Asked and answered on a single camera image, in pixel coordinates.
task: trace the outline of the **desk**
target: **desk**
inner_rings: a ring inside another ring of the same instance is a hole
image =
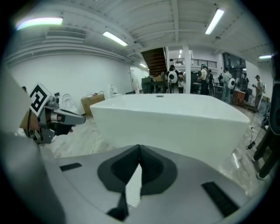
[[[232,104],[238,105],[240,100],[244,100],[245,98],[245,92],[242,91],[233,91],[233,97],[232,97]]]
[[[199,94],[199,90],[201,88],[201,83],[199,82],[194,82],[191,86],[191,93],[194,93],[194,94]]]
[[[160,87],[160,93],[165,93],[165,83],[162,82],[142,82],[143,93],[152,93],[152,86],[154,86],[154,92],[158,93],[158,87]]]

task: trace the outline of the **wooden staircase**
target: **wooden staircase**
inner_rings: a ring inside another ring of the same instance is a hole
[[[141,54],[149,68],[150,75],[156,76],[167,71],[163,48],[144,51]]]

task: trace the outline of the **ceiling light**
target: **ceiling light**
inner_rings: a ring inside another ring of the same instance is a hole
[[[116,42],[118,42],[120,45],[122,46],[127,46],[127,43],[122,41],[120,38],[116,37],[115,35],[113,35],[112,33],[109,33],[108,31],[106,31],[103,36],[108,37]]]
[[[263,56],[260,56],[259,58],[260,59],[268,59],[268,58],[271,58],[272,55],[263,55]]]
[[[22,23],[20,23],[17,27],[17,30],[29,27],[29,26],[36,26],[36,25],[61,25],[62,18],[56,17],[45,17],[45,18],[36,18],[36,19],[29,19]]]
[[[224,14],[224,11],[221,9],[218,9],[208,27],[205,34],[210,34],[214,30],[215,26],[218,24],[219,20],[221,19],[222,15]]]

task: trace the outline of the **glass window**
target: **glass window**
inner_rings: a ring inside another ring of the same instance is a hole
[[[240,65],[240,58],[239,57],[231,54],[230,59],[231,59],[231,67],[235,67],[237,65]]]
[[[224,56],[224,62],[225,62],[224,67],[229,67],[228,55],[229,55],[228,53],[223,54],[223,56]]]

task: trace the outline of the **cable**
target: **cable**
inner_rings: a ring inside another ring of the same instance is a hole
[[[27,136],[30,138],[30,130],[29,130],[29,123],[31,117],[31,109],[29,109],[28,120],[27,120]]]
[[[256,144],[255,141],[256,141],[257,138],[259,137],[259,134],[261,133],[262,128],[261,128],[261,130],[259,131],[259,133],[258,133],[257,137],[255,138],[255,140],[253,140],[253,141],[252,141],[252,139],[253,139],[253,129],[251,129],[251,131],[252,131],[252,137],[251,137],[251,140],[250,140],[250,144],[249,144],[248,146],[246,146],[246,149],[247,149],[247,150],[248,150],[248,149],[252,149],[252,148],[254,147],[254,145]]]

